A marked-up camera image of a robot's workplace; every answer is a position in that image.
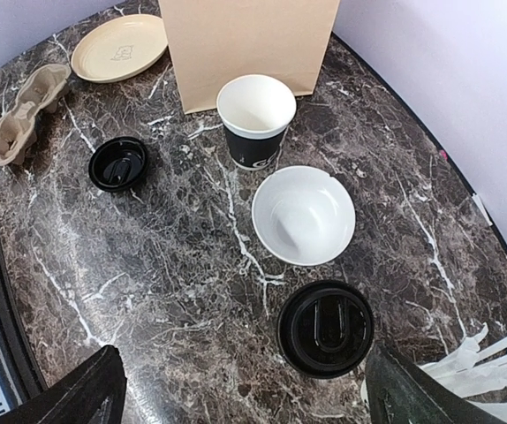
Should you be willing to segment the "brown cardboard cup carrier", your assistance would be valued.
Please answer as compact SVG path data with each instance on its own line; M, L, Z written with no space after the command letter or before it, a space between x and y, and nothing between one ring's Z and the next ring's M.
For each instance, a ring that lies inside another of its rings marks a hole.
M0 118L0 166L24 162L26 150L37 141L39 113L56 112L58 100L69 91L71 73L67 64L46 64L26 79L13 108Z

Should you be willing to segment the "stack of black paper cups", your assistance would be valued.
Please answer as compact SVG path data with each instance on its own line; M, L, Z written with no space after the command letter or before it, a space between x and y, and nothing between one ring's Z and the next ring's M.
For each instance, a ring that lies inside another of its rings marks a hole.
M232 161L244 170L261 170L279 153L297 102L282 81L251 74L221 88L216 111L223 122Z

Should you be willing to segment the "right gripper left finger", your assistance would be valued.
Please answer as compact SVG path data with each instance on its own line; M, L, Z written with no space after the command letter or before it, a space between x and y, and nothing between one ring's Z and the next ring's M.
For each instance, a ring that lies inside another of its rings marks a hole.
M2 423L119 423L126 377L119 350L108 344L50 389L1 416Z

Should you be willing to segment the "brown paper bag white handles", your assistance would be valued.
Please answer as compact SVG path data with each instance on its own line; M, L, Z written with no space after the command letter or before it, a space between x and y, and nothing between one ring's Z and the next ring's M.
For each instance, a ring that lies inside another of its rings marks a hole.
M336 0L162 0L184 113L212 110L230 80L264 74L295 95L313 93L329 44Z

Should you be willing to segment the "stack of black cup lids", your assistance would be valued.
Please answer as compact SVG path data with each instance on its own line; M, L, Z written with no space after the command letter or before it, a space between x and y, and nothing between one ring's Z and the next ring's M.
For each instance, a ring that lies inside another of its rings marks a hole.
M90 158L91 182L107 193L119 193L146 179L149 152L144 143L130 136L116 137L98 147Z

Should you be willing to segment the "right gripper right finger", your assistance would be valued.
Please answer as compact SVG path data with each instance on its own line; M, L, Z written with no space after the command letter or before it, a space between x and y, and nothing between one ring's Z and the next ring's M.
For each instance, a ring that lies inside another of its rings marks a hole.
M367 355L365 380L373 423L501 422L384 344L375 344Z

